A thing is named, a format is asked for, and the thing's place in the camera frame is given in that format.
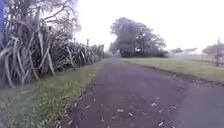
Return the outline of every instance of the sky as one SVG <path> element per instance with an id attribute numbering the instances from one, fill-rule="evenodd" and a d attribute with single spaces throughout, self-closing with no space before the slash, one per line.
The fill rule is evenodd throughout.
<path id="1" fill-rule="evenodd" d="M 202 49 L 224 39 L 222 0 L 79 0 L 77 11 L 81 42 L 105 44 L 107 50 L 116 36 L 110 26 L 119 17 L 142 22 L 161 35 L 166 49 Z"/>

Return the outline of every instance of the large tree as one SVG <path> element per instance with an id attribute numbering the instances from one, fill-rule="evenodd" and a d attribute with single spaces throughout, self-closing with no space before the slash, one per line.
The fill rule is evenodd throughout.
<path id="1" fill-rule="evenodd" d="M 216 59 L 216 66 L 219 66 L 219 59 L 224 56 L 224 44 L 218 39 L 214 45 L 207 46 L 202 52 L 209 56 L 214 56 Z"/>
<path id="2" fill-rule="evenodd" d="M 119 50 L 123 56 L 157 54 L 165 47 L 163 38 L 143 23 L 127 18 L 117 19 L 111 26 L 111 33 L 117 36 L 111 44 L 112 52 Z"/>

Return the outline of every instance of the paved path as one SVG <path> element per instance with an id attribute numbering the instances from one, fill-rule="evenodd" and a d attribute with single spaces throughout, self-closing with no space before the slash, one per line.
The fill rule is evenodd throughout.
<path id="1" fill-rule="evenodd" d="M 108 61 L 61 128 L 224 128 L 224 88 Z"/>

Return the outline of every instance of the grass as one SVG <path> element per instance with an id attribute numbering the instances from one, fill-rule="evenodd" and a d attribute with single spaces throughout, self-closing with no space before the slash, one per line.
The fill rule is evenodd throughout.
<path id="1" fill-rule="evenodd" d="M 132 58 L 124 60 L 134 64 L 152 66 L 224 83 L 224 68 L 215 67 L 214 64 L 175 58 Z"/>
<path id="2" fill-rule="evenodd" d="M 49 128 L 95 78 L 103 62 L 0 91 L 0 127 Z"/>

